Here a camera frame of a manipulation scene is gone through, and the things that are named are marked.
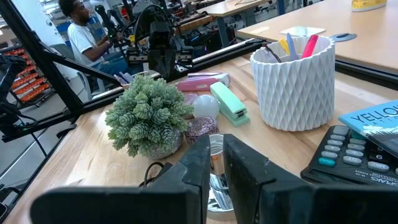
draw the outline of succulent plant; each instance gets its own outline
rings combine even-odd
[[[113,147],[120,150],[128,146],[128,155],[149,155],[156,148],[168,151],[173,143],[173,129],[185,131],[188,123],[183,119],[191,114],[192,106],[184,104],[184,95],[163,79],[138,75],[130,88],[106,112],[108,133]]]

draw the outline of storage rack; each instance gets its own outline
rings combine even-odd
[[[42,102],[55,93],[51,84],[22,46],[10,47],[1,50],[0,53],[21,56],[27,62],[26,69],[18,74],[10,90],[10,94],[16,99],[18,109],[33,105],[39,107]]]

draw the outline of wooden table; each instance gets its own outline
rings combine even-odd
[[[237,31],[240,37],[258,37],[270,42],[294,26],[326,29],[319,35],[357,34],[357,38],[336,43],[336,59],[398,75],[398,1],[366,12],[352,12],[351,1],[328,0],[260,22]]]
[[[181,25],[180,26],[180,31],[182,33],[184,33],[186,31],[190,31],[190,30],[196,29],[197,27],[205,25],[205,24],[207,24],[207,23],[209,23],[209,22],[211,22],[213,20],[214,20],[213,16],[205,16],[205,17],[202,17],[202,18],[199,18],[199,19],[195,19],[194,21],[191,21],[191,22],[188,22],[186,24]]]
[[[198,12],[201,13],[206,11],[209,15],[217,17],[221,43],[223,44],[223,47],[228,47],[229,40],[226,32],[224,17],[244,12],[246,25],[251,26],[256,23],[253,8],[267,2],[268,0],[225,0],[214,5],[204,7],[203,9],[199,9]]]
[[[222,71],[231,75],[230,89],[246,105],[251,119],[250,123],[235,128],[223,115],[219,115],[220,132],[234,134],[297,176],[310,162],[327,129],[332,125],[341,124],[338,121],[339,115],[395,100],[398,96],[398,91],[336,73],[333,118],[327,124],[311,131],[279,131],[262,121],[247,57],[234,58],[204,71]],[[141,156],[131,158],[127,156],[126,149],[116,151],[112,148],[112,141],[107,137],[109,127],[104,122],[105,112],[110,108],[112,105],[79,117],[76,122],[77,128],[65,136],[5,223],[30,223],[28,212],[33,199],[49,189],[64,185],[137,186],[144,180],[144,172],[153,161]],[[184,140],[182,147],[175,154],[162,159],[161,162],[175,163],[188,147]],[[207,223],[235,222],[216,222],[208,219]]]

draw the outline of yellow container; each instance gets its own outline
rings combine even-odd
[[[387,4],[387,0],[353,0],[353,11],[363,12],[378,9]]]

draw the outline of calculator button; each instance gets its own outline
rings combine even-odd
[[[355,158],[358,158],[358,159],[362,159],[363,158],[363,153],[362,152],[358,152],[358,151],[351,150],[351,149],[347,149],[346,150],[346,155],[347,156],[351,156],[351,157],[355,157]]]
[[[369,160],[381,164],[388,164],[390,162],[390,156],[385,152],[369,152]]]
[[[361,134],[357,133],[356,131],[353,131],[353,133],[351,134],[351,137],[355,138],[355,139],[362,139],[362,140],[366,139],[364,136],[362,136]]]
[[[335,152],[335,153],[339,153],[340,152],[340,148],[337,146],[325,146],[325,150],[328,152]]]
[[[323,151],[321,153],[322,157],[327,158],[327,159],[333,159],[336,160],[337,159],[337,154],[334,152],[328,152],[328,151]]]
[[[381,147],[374,147],[374,148],[372,148],[371,150],[374,151],[374,152],[382,152],[382,151],[383,151],[383,148],[381,148]]]
[[[362,160],[355,158],[355,157],[351,157],[351,156],[344,156],[343,157],[343,162],[347,163],[347,164],[351,164],[354,166],[360,166],[362,164]]]
[[[328,145],[341,147],[341,146],[343,146],[343,143],[341,141],[328,140]]]
[[[330,136],[330,139],[331,140],[337,140],[337,141],[344,141],[346,138],[344,136],[338,136],[336,134],[332,134]]]
[[[328,167],[334,167],[336,165],[336,162],[333,159],[327,159],[323,157],[318,159],[318,163]]]
[[[341,136],[346,136],[348,134],[349,128],[344,126],[337,126],[333,129],[333,134],[338,134]]]
[[[359,152],[363,152],[365,150],[364,146],[357,145],[357,144],[348,144],[347,148],[352,149],[352,150],[357,150]]]
[[[388,172],[388,170],[390,169],[390,167],[388,167],[387,165],[378,162],[368,162],[368,168],[380,172]]]
[[[359,144],[361,146],[365,146],[366,141],[362,140],[362,139],[350,139],[349,143],[351,143],[351,144]]]

